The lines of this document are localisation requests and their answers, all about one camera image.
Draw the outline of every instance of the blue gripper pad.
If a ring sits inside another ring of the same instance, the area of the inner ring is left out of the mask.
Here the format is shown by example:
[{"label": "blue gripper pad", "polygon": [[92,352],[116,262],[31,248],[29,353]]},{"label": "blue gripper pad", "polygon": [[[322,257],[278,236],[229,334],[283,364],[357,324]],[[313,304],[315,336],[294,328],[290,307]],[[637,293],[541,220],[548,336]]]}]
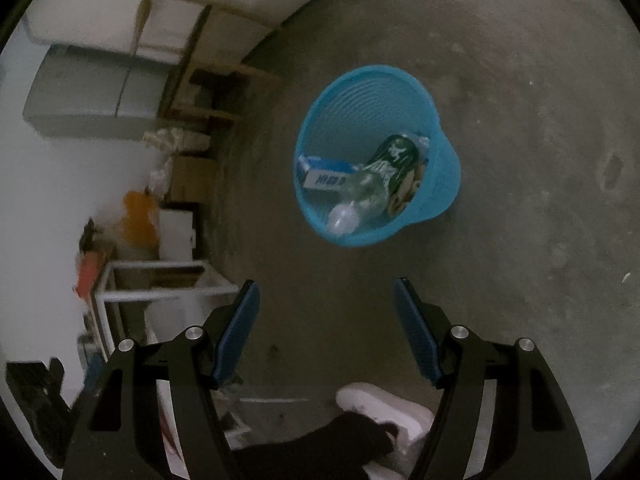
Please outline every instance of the blue gripper pad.
[{"label": "blue gripper pad", "polygon": [[260,309],[260,290],[255,283],[252,283],[216,347],[216,365],[213,368],[212,377],[218,384],[231,379],[236,371],[244,344],[258,315],[258,309]]},{"label": "blue gripper pad", "polygon": [[402,280],[394,285],[394,304],[421,375],[436,386],[442,378],[438,345]]}]

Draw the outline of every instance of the white metal frame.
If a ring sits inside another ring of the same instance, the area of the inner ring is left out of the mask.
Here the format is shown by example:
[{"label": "white metal frame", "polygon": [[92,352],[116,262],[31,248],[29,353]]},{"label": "white metal frame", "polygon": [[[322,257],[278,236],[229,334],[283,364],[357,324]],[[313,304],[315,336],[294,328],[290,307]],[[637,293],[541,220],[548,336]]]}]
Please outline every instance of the white metal frame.
[{"label": "white metal frame", "polygon": [[[116,290],[115,288],[115,276],[113,271],[115,269],[193,269],[194,267],[202,267],[205,272],[213,272],[220,278],[222,285],[217,286],[193,286],[188,288],[153,288],[140,289],[140,290]],[[108,262],[100,281],[94,290],[95,306],[97,310],[97,317],[95,321],[99,325],[98,332],[100,333],[100,346],[102,347],[102,353],[106,359],[115,350],[115,342],[113,340],[113,334],[111,333],[111,327],[109,325],[109,318],[107,316],[106,304],[116,304],[115,319],[118,329],[118,335],[120,338],[125,338],[124,326],[122,318],[120,316],[120,309],[117,307],[119,303],[127,303],[131,301],[156,301],[156,300],[175,300],[177,298],[183,298],[185,296],[192,296],[193,294],[201,296],[222,296],[223,294],[235,294],[238,292],[238,286],[229,282],[226,278],[221,276],[209,262],[205,260],[194,260],[192,262],[166,262],[163,260],[152,261],[127,261],[127,260],[113,260]]]}]

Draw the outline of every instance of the person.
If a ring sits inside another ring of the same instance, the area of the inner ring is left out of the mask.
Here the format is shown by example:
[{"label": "person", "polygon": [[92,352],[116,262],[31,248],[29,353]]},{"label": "person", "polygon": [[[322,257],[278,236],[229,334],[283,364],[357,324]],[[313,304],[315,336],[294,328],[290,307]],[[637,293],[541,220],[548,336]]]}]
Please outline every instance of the person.
[{"label": "person", "polygon": [[375,461],[424,438],[434,415],[373,384],[338,390],[344,413],[290,442],[249,446],[234,452],[246,480],[402,480]]}]

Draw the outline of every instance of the green bottle label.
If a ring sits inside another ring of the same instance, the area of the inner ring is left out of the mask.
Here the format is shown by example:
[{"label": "green bottle label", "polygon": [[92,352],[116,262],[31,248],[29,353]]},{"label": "green bottle label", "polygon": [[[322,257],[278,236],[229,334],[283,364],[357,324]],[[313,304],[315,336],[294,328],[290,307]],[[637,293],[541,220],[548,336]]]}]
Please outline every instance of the green bottle label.
[{"label": "green bottle label", "polygon": [[364,170],[379,174],[391,196],[419,161],[420,150],[410,139],[392,135],[380,144]]}]

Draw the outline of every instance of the cardboard box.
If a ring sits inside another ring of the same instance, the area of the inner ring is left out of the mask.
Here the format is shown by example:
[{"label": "cardboard box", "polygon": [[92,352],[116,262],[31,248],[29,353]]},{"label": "cardboard box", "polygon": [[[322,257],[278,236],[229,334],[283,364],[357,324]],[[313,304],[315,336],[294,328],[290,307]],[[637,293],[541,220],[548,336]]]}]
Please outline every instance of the cardboard box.
[{"label": "cardboard box", "polygon": [[178,155],[174,158],[169,202],[210,203],[215,162],[208,158]]}]

